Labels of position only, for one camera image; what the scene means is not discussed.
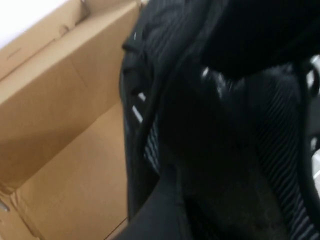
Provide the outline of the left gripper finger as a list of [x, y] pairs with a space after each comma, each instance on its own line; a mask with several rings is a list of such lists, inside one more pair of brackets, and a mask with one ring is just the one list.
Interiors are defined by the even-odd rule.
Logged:
[[117, 235], [117, 239], [190, 239], [181, 175], [176, 169], [163, 170], [153, 192], [127, 227]]

